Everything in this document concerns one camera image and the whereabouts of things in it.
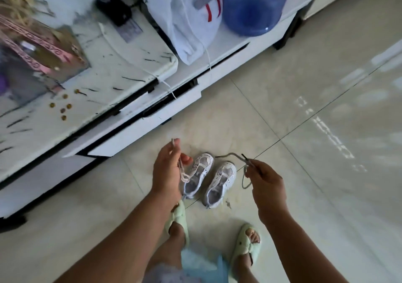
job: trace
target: person's left hand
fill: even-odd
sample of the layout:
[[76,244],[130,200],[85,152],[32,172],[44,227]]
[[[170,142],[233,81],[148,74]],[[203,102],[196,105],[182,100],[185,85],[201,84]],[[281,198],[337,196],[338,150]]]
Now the person's left hand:
[[181,199],[179,191],[180,170],[178,168],[178,160],[184,166],[193,162],[193,159],[183,154],[180,149],[180,139],[174,140],[166,144],[158,154],[153,164],[152,193],[162,193],[167,199],[171,199],[176,204]]

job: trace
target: beige floor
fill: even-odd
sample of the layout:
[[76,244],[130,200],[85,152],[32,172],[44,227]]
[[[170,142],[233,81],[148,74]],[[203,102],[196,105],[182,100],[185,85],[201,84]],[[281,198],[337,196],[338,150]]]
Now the beige floor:
[[[401,6],[339,0],[285,48],[209,87],[0,234],[0,281],[55,280],[147,194],[156,154],[172,137],[192,156],[236,152],[269,163],[285,180],[294,218],[350,282],[402,281],[402,54],[394,51],[402,42],[381,55],[402,39]],[[263,238],[254,274],[287,282],[241,174],[217,209],[186,201],[190,238],[228,257],[240,225],[253,223]]]

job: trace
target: slipper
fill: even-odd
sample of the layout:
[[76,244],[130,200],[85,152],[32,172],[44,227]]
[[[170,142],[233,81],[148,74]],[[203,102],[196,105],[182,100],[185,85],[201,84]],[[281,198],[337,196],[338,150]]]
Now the slipper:
[[190,244],[190,238],[188,237],[187,221],[186,221],[186,207],[182,200],[179,200],[178,206],[170,213],[170,217],[165,224],[165,230],[169,234],[170,226],[173,222],[181,225],[184,228],[184,234],[186,236],[186,247]]
[[[246,235],[247,229],[253,229],[260,237],[260,242],[259,243],[251,243],[251,240],[249,237]],[[240,230],[239,236],[237,237],[236,241],[236,246],[234,248],[233,254],[232,254],[232,259],[230,260],[230,271],[229,275],[237,280],[237,278],[234,276],[233,273],[233,265],[234,261],[239,255],[245,255],[246,253],[249,253],[251,255],[251,265],[254,265],[254,263],[257,261],[258,256],[260,254],[260,249],[261,249],[261,234],[258,232],[256,228],[254,228],[250,224],[244,224],[242,229]]]

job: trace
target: blue water jug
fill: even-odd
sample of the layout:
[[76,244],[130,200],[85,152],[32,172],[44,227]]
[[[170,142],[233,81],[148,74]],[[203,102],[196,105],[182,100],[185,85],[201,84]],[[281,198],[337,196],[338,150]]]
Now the blue water jug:
[[234,32],[249,37],[270,31],[280,20],[286,0],[224,0],[223,18]]

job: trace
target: marble tabletop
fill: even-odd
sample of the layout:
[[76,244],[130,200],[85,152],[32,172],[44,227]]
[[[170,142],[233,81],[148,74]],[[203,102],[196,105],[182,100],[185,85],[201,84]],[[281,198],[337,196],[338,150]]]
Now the marble tabletop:
[[142,33],[127,45],[108,21],[103,21],[104,34],[92,17],[73,25],[91,68],[66,82],[56,96],[47,93],[21,108],[0,97],[0,182],[155,77],[162,81],[177,70],[178,59],[143,14],[133,10],[133,20]]

